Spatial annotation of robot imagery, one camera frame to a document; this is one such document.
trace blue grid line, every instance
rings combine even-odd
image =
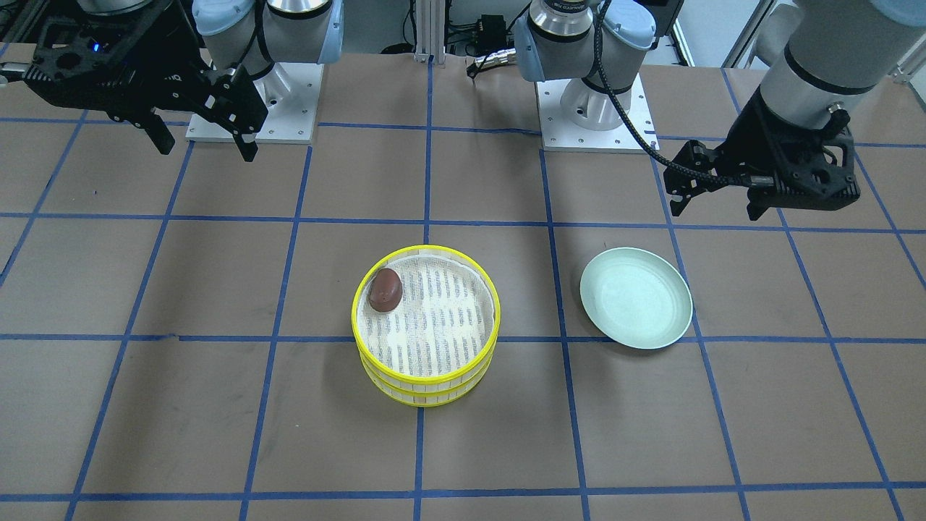
[[[903,144],[903,143],[856,143],[856,146],[864,146],[869,148],[926,148],[926,145],[921,144]]]
[[[453,220],[440,220],[429,221],[430,224],[435,226],[524,226],[524,227],[535,227],[535,228],[545,228],[547,226],[546,222],[539,221],[453,221]]]
[[[733,108],[735,108],[736,113],[739,114],[743,110],[740,108],[740,102],[736,101],[736,94],[733,93],[733,86],[730,84],[730,76],[727,76],[727,71],[725,69],[721,69],[720,74],[723,76],[723,82],[727,85],[727,93],[730,94],[730,101],[733,102]]]
[[[653,176],[656,178],[656,186],[659,190],[659,201],[662,204],[662,212],[666,217],[666,224],[669,226],[669,239],[672,241],[672,249],[675,250],[675,259],[679,263],[679,273],[687,281],[688,273],[685,271],[685,263],[682,258],[682,250],[679,248],[678,237],[675,235],[675,226],[672,223],[672,216],[669,212],[669,203],[666,202],[666,198],[662,196],[662,193],[665,191],[665,187],[662,184],[662,176],[659,175],[659,167],[655,159],[650,158],[650,165],[653,168]],[[740,508],[743,510],[743,520],[750,521],[751,516],[749,514],[749,505],[746,503],[746,495],[743,489],[743,480],[740,477],[740,468],[739,464],[736,462],[736,454],[733,451],[733,442],[730,438],[730,429],[727,427],[726,415],[723,413],[723,404],[720,401],[720,389],[717,387],[717,379],[714,377],[714,369],[710,363],[710,355],[707,353],[707,345],[704,341],[704,336],[701,333],[701,324],[697,320],[697,310],[692,311],[692,325],[694,326],[694,334],[697,336],[698,348],[701,350],[701,360],[704,363],[705,373],[707,374],[707,382],[710,385],[710,394],[714,399],[714,408],[717,410],[717,419],[720,423],[720,433],[723,436],[723,444],[727,449],[727,458],[730,460],[730,470],[733,475],[733,483],[736,485],[737,495],[740,499]]]
[[[434,114],[434,57],[428,58],[428,105],[427,131],[424,147],[424,237],[422,244],[431,241],[431,161],[432,161],[432,122]]]
[[[907,241],[904,240],[904,237],[900,235],[897,230],[897,225],[894,222],[894,218],[891,217],[891,213],[887,211],[887,206],[884,205],[881,195],[878,193],[878,189],[874,187],[874,182],[871,180],[871,177],[868,174],[868,169],[865,168],[865,164],[862,163],[862,158],[858,156],[856,152],[856,162],[858,163],[858,169],[862,171],[862,175],[865,176],[865,181],[868,182],[868,186],[871,189],[871,194],[874,196],[875,200],[878,201],[878,205],[881,207],[881,211],[884,212],[884,217],[887,219],[887,223],[891,225],[891,230],[897,236],[897,241],[900,242],[900,247],[904,250],[904,254],[907,255],[907,260],[910,262],[910,267],[913,268],[913,272],[916,273],[917,278],[920,280],[920,284],[923,288],[926,288],[926,279],[923,279],[923,274],[920,271],[920,267],[917,265],[917,262],[913,260],[913,255],[910,253],[910,249],[907,248]]]
[[[80,121],[80,118],[9,118],[0,117],[0,123],[61,123],[74,125]],[[84,121],[85,124],[93,124],[93,120]]]
[[[65,342],[119,342],[124,335],[58,335],[43,333],[0,333],[0,340],[58,340]]]
[[[424,472],[424,407],[418,407],[415,424],[415,500],[412,507],[412,519],[421,521],[422,480]]]
[[[894,489],[926,489],[926,481],[892,481]],[[632,496],[632,495],[683,495],[733,493],[738,489],[746,492],[779,492],[795,490],[880,490],[881,481],[835,481],[805,483],[756,483],[735,485],[683,485],[666,487],[590,487],[590,496]],[[335,491],[267,491],[252,492],[250,501],[279,500],[390,500],[413,499],[414,490],[335,490]],[[560,489],[424,489],[424,499],[444,498],[497,498],[497,497],[549,497],[580,496],[577,487]],[[246,495],[243,492],[116,492],[83,493],[79,502],[239,502]],[[65,502],[72,494],[0,494],[0,502]]]
[[[800,251],[797,249],[797,243],[795,243],[795,238],[792,235],[791,230],[788,229],[788,220],[784,217],[784,212],[780,208],[776,210],[778,211],[779,219],[782,220],[784,233],[788,237],[788,243],[791,245],[791,250],[795,254],[795,261],[797,261],[797,267],[800,269],[801,276],[804,278],[804,284],[807,285],[807,291],[809,291],[810,297],[813,299],[814,308],[816,308],[817,315],[820,318],[820,325],[823,326],[823,333],[830,340],[830,351],[832,352],[832,357],[836,361],[836,366],[839,369],[839,375],[843,378],[845,390],[848,392],[849,400],[852,402],[852,408],[856,412],[858,423],[862,428],[862,433],[865,435],[865,440],[868,442],[869,449],[871,450],[871,456],[874,458],[874,463],[878,467],[878,473],[881,475],[884,487],[887,489],[887,495],[891,499],[891,504],[893,505],[894,512],[897,515],[897,521],[904,521],[904,514],[900,511],[900,504],[897,502],[894,489],[891,487],[890,479],[887,476],[887,470],[885,470],[881,455],[878,453],[878,448],[875,445],[874,437],[871,435],[868,422],[865,421],[865,415],[862,414],[861,406],[858,404],[856,393],[852,389],[852,383],[849,381],[849,374],[843,366],[843,358],[839,354],[839,349],[836,347],[836,342],[832,339],[832,332],[830,331],[830,326],[826,322],[826,315],[823,314],[823,308],[820,306],[820,300],[817,298],[817,292],[814,291],[813,284],[810,282],[810,275],[807,273],[807,266],[805,266],[804,260],[801,258]]]
[[[319,127],[339,127],[347,129],[388,129],[388,130],[420,130],[427,131],[427,125],[387,125],[380,123],[338,123],[334,121],[322,121]]]
[[[293,229],[290,232],[289,247],[286,249],[286,262],[283,265],[282,280],[280,282],[280,295],[277,297],[277,310],[273,317],[273,340],[267,351],[267,366],[264,369],[264,385],[260,393],[260,405],[257,409],[257,424],[254,428],[254,441],[251,443],[251,457],[247,465],[247,476],[244,479],[244,498],[241,501],[241,510],[238,518],[240,521],[247,519],[247,510],[249,505],[248,496],[254,487],[254,474],[257,471],[257,456],[260,453],[260,439],[264,431],[264,418],[267,414],[267,402],[270,396],[270,384],[273,377],[273,363],[276,360],[277,345],[280,334],[280,326],[283,318],[283,307],[286,304],[286,291],[289,286],[290,272],[293,269],[293,256],[295,254],[296,240],[299,237],[299,220],[302,214],[303,201],[306,198],[306,185],[308,184],[308,172],[312,164],[312,147],[306,148],[306,161],[302,169],[302,181],[299,185],[299,195],[295,202],[295,212],[293,215]]]
[[[88,220],[136,220],[159,221],[162,215],[131,213],[55,213],[55,212],[0,212],[0,218],[27,219],[88,219]],[[171,221],[203,222],[293,222],[292,217],[259,215],[170,215]],[[424,219],[362,219],[350,217],[299,217],[299,222],[330,224],[397,224],[423,225]],[[428,220],[427,224],[435,226],[524,226],[544,228],[541,221],[463,221],[463,220]],[[669,226],[660,222],[554,222],[556,228],[636,228],[666,230]],[[752,226],[748,224],[674,224],[676,230],[716,230],[740,232],[783,232],[780,226]],[[814,226],[792,226],[792,232],[812,234],[889,234],[889,235],[926,235],[926,229],[912,228],[822,228]]]
[[[258,342],[268,343],[276,340],[277,342],[287,343],[344,343],[353,342],[354,338],[350,336],[286,336],[286,335],[96,335],[96,334],[77,334],[67,335],[59,333],[0,333],[0,340],[43,340],[43,341],[121,341],[129,339],[130,342],[156,342],[168,338],[176,338],[180,342]],[[884,344],[884,345],[926,345],[926,338],[890,338],[890,337],[770,337],[770,336],[749,336],[749,335],[731,335],[731,336],[702,336],[706,343],[714,344],[721,342],[742,342],[742,343],[769,343],[769,344],[786,344],[786,343],[805,343],[805,344],[829,344],[831,341],[837,344]],[[499,337],[501,343],[560,343],[564,337],[530,337],[530,336],[512,336]],[[565,337],[570,344],[581,343],[614,343],[614,340],[608,337]],[[697,343],[697,337],[682,337],[676,343],[694,344]]]
[[[566,340],[566,312],[563,308],[563,288],[559,278],[559,256],[557,255],[557,234],[553,226],[553,204],[550,197],[550,183],[546,174],[546,154],[540,148],[540,173],[544,183],[544,205],[546,208],[546,226],[550,241],[550,258],[553,262],[553,285],[557,292],[557,317],[559,320],[560,346],[563,351],[563,372],[566,377],[566,397],[569,402],[569,424],[572,428],[572,444],[576,456],[576,472],[579,476],[579,493],[582,498],[582,519],[591,521],[589,508],[588,484],[585,481],[585,461],[582,458],[582,437],[579,432],[579,416],[576,412],[575,388],[572,385],[572,364],[569,360],[569,342]]]
[[[321,224],[402,224],[421,226],[422,219],[352,219],[336,217],[300,217],[299,222],[314,222]]]
[[[711,137],[707,135],[660,135],[659,139],[669,139],[674,141],[689,141],[695,139],[697,141],[723,141],[724,137]]]
[[[16,263],[16,259],[19,256],[19,253],[22,251],[22,245],[26,243],[26,237],[29,236],[29,231],[31,231],[32,226],[35,224],[34,214],[38,213],[42,209],[42,205],[45,203],[45,199],[48,198],[48,193],[51,192],[52,185],[55,184],[55,179],[61,173],[61,168],[64,167],[65,161],[68,160],[68,154],[70,153],[71,148],[74,146],[74,142],[77,141],[77,134],[81,132],[81,127],[83,126],[83,120],[87,117],[87,111],[81,114],[81,118],[77,121],[77,124],[74,126],[74,132],[71,133],[68,143],[64,147],[64,151],[61,152],[61,157],[58,159],[58,163],[55,165],[55,169],[52,170],[51,177],[48,178],[48,183],[45,184],[42,194],[39,196],[39,200],[35,202],[35,206],[32,208],[32,216],[26,221],[26,226],[22,229],[22,233],[19,234],[19,240],[16,245],[13,247],[13,251],[9,254],[9,258],[6,260],[6,265],[4,266],[3,271],[0,273],[0,287],[3,287],[3,284],[6,282],[6,278],[9,277],[10,271],[13,269],[13,264]]]
[[[0,117],[0,122],[2,123],[77,123],[78,119],[69,119],[69,118],[15,118],[15,117]],[[88,125],[129,125],[126,121],[112,121],[112,120],[86,120],[84,124]],[[168,126],[182,127],[187,126],[190,123],[188,121],[164,121],[164,124]],[[340,127],[340,128],[358,128],[358,129],[385,129],[385,130],[416,130],[416,131],[426,131],[428,130],[427,125],[390,125],[390,124],[381,124],[381,123],[345,123],[345,122],[335,122],[335,121],[322,121],[319,123],[319,127]],[[541,135],[540,132],[531,130],[531,129],[520,129],[520,128],[500,128],[500,129],[480,129],[480,128],[470,128],[470,127],[444,127],[444,126],[432,126],[431,129],[435,132],[460,132],[460,133],[522,133],[527,135]],[[688,141],[691,139],[696,139],[698,141],[706,142],[719,142],[723,141],[725,138],[717,136],[705,136],[705,135],[662,135],[659,133],[653,133],[646,131],[647,134],[655,134],[658,139],[669,139],[673,141]],[[926,145],[919,143],[868,143],[868,142],[856,142],[856,147],[862,148],[926,148]]]
[[[68,504],[68,511],[65,514],[65,521],[71,521],[74,518],[74,510],[77,508],[77,501],[81,496],[83,483],[87,478],[87,471],[90,470],[90,462],[94,458],[96,442],[99,440],[100,431],[103,429],[103,421],[106,419],[106,411],[109,409],[109,401],[112,399],[113,388],[116,386],[116,378],[119,376],[119,368],[122,365],[123,358],[125,358],[126,349],[129,347],[129,335],[131,334],[131,329],[135,326],[135,320],[138,318],[138,310],[142,307],[144,291],[148,287],[148,281],[151,279],[151,272],[155,267],[157,253],[161,249],[161,243],[164,241],[164,234],[168,229],[168,216],[173,211],[174,204],[177,202],[177,194],[180,193],[180,187],[183,184],[183,177],[186,175],[187,166],[190,164],[190,157],[193,155],[193,148],[193,143],[190,143],[190,145],[188,145],[186,148],[186,156],[183,158],[183,164],[181,165],[180,172],[177,175],[177,182],[174,183],[173,191],[170,194],[170,201],[168,202],[167,208],[164,210],[164,218],[161,221],[161,227],[157,232],[155,244],[151,248],[151,255],[149,256],[148,263],[144,268],[142,282],[139,284],[138,293],[135,295],[135,301],[131,306],[129,321],[125,325],[125,338],[119,345],[119,352],[116,354],[116,360],[113,362],[113,368],[110,372],[109,380],[106,382],[106,391],[103,394],[103,401],[100,403],[100,410],[96,416],[94,430],[90,435],[90,441],[87,443],[87,452],[84,454],[81,470],[78,473],[77,480],[74,483],[73,497]]]
[[[530,130],[530,129],[518,129],[518,128],[506,128],[506,129],[477,129],[470,127],[432,127],[430,123],[428,126],[436,132],[463,132],[463,133],[524,133],[527,135],[541,135],[540,131]]]
[[[428,58],[428,105],[424,163],[424,226],[422,244],[431,243],[431,161],[434,115],[434,57]],[[421,521],[421,488],[424,473],[424,408],[415,415],[415,493],[412,520]]]
[[[926,489],[926,481],[892,481],[895,489]]]

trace chocolate egg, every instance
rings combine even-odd
[[[389,268],[376,272],[373,282],[369,285],[367,300],[370,307],[380,313],[394,310],[402,300],[402,281],[399,274]]]

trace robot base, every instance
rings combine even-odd
[[[618,154],[644,154],[630,131],[622,125],[610,131],[592,131],[573,123],[563,114],[559,98],[569,80],[551,80],[537,83],[537,101],[540,109],[540,129],[544,135],[544,150],[551,152],[612,152]],[[637,132],[659,150],[653,118],[643,91],[643,82],[637,75],[632,87],[633,103],[627,115]]]
[[[257,133],[258,143],[310,145],[315,131],[321,92],[323,65],[279,63],[293,82],[293,90],[276,105],[268,107],[267,119]],[[232,143],[232,135],[215,123],[193,115],[186,130],[187,141]]]

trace plate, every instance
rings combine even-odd
[[[598,329],[631,348],[664,348],[692,321],[688,285],[674,266],[644,249],[599,253],[582,272],[580,292]]]

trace black cable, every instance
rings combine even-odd
[[[839,159],[836,157],[835,154],[832,153],[832,151],[831,151],[829,148],[827,148],[826,146],[824,146],[821,150],[823,151],[824,154],[826,154],[827,156],[829,156],[830,159],[832,159],[832,161],[830,161],[830,164],[831,164],[831,165],[834,165],[834,164],[836,164],[836,163],[839,162]]]
[[[408,41],[408,37],[405,34],[405,26],[406,24],[408,24],[409,16],[411,16],[410,10],[406,11],[406,17],[402,19],[402,41],[405,42],[406,44],[412,45],[412,43]]]
[[[415,21],[415,0],[408,0],[408,17],[411,19],[412,43],[413,45],[418,45],[418,23]]]
[[[631,132],[633,139],[636,140],[637,144],[649,154],[649,156],[663,166],[668,167],[685,177],[690,177],[698,181],[710,184],[719,184],[721,186],[726,185],[735,185],[735,186],[747,186],[748,184],[738,178],[738,177],[726,177],[721,175],[711,175],[709,173],[699,172],[697,170],[690,169],[688,167],[682,166],[674,161],[664,158],[658,152],[655,151],[647,142],[643,139],[639,132],[637,132],[636,127],[633,126],[633,123],[630,117],[627,115],[627,112],[624,111],[624,108],[620,105],[618,97],[614,94],[614,90],[611,89],[611,84],[607,80],[607,75],[605,73],[605,68],[601,62],[601,54],[603,47],[603,38],[602,38],[602,26],[605,22],[605,15],[607,9],[611,5],[611,0],[605,0],[601,5],[601,9],[595,15],[594,21],[594,68],[598,70],[598,77],[601,78],[601,83],[607,91],[607,97],[611,100],[611,104],[614,105],[614,108],[617,110],[620,119],[627,125],[627,130]]]

